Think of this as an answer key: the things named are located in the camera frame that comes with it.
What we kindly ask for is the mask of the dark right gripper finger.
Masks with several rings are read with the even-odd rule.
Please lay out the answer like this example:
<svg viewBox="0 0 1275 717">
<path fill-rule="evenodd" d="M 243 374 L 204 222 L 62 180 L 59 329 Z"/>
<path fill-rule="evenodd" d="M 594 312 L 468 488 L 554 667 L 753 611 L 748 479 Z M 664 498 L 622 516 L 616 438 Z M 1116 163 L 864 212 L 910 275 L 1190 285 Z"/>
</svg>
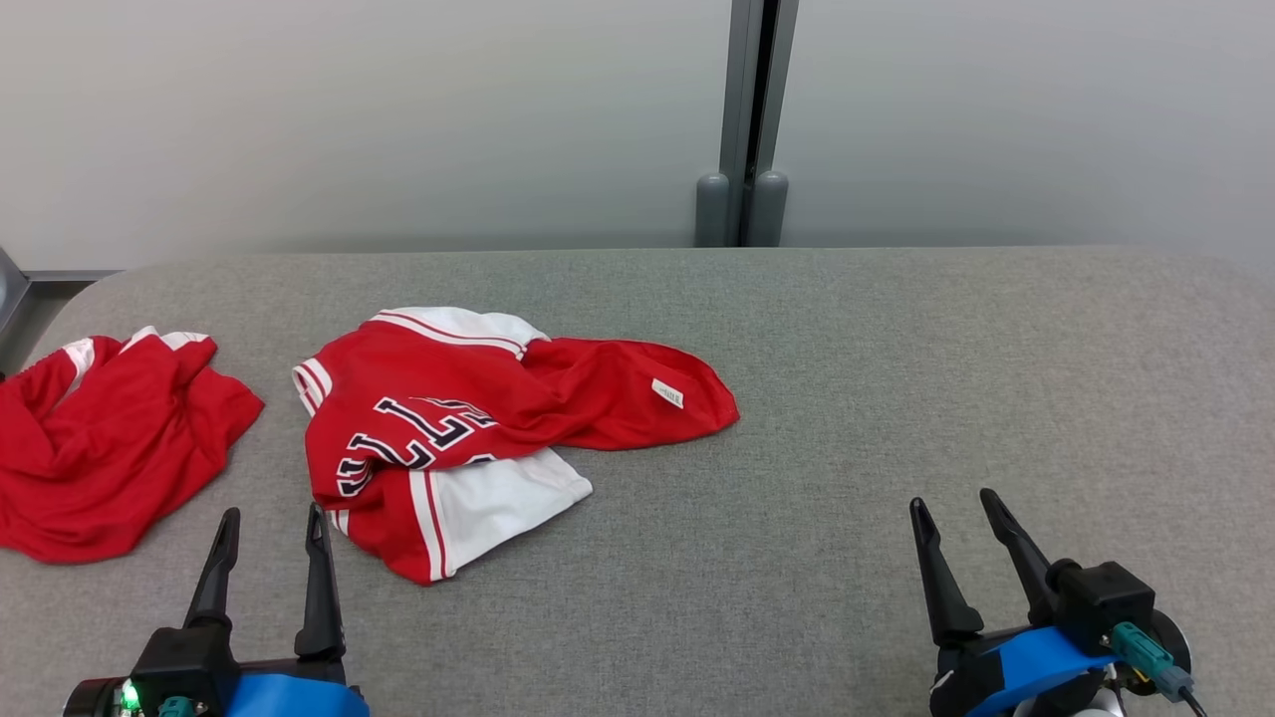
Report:
<svg viewBox="0 0 1275 717">
<path fill-rule="evenodd" d="M 929 638 L 937 647 L 955 647 L 982 635 L 984 623 L 964 598 L 941 549 L 941 535 L 924 500 L 915 496 L 909 503 L 912 536 L 921 572 Z"/>
<path fill-rule="evenodd" d="M 992 532 L 1007 550 L 1026 596 L 1029 625 L 1051 625 L 1054 621 L 1057 595 L 1047 580 L 1049 563 L 1046 555 L 1020 526 L 997 491 L 983 487 L 979 499 Z"/>
</svg>

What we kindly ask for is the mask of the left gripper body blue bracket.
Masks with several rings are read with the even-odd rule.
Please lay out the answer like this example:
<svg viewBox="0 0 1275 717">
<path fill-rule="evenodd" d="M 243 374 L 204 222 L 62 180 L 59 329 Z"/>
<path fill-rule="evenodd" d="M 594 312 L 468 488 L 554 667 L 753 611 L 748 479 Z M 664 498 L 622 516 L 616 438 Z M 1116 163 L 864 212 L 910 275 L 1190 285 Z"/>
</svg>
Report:
<svg viewBox="0 0 1275 717">
<path fill-rule="evenodd" d="M 241 663 L 227 716 L 363 716 L 371 709 L 360 686 L 347 684 L 339 657 Z"/>
</svg>

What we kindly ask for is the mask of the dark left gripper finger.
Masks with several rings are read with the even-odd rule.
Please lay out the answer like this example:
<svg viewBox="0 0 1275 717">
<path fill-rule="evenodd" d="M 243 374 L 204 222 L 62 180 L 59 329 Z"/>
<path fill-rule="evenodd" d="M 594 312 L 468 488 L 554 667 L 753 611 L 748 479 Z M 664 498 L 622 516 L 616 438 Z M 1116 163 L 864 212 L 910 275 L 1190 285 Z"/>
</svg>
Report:
<svg viewBox="0 0 1275 717">
<path fill-rule="evenodd" d="M 346 624 L 337 587 L 329 522 L 323 506 L 311 503 L 305 537 L 307 586 L 302 626 L 293 640 L 301 661 L 340 661 L 346 657 Z"/>
<path fill-rule="evenodd" d="M 241 512 L 231 506 L 222 517 L 185 616 L 186 629 L 221 625 L 231 630 L 227 610 L 229 575 L 240 552 Z"/>
</svg>

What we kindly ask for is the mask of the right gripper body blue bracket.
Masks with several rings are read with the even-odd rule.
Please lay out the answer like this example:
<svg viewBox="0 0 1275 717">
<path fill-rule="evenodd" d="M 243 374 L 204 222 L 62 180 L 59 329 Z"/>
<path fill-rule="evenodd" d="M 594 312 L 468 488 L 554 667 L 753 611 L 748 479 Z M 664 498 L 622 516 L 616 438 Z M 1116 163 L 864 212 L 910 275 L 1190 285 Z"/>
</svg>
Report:
<svg viewBox="0 0 1275 717">
<path fill-rule="evenodd" d="M 932 716 L 1119 716 L 1111 688 L 1116 654 L 1058 626 L 984 635 L 979 623 L 940 623 Z"/>
</svg>

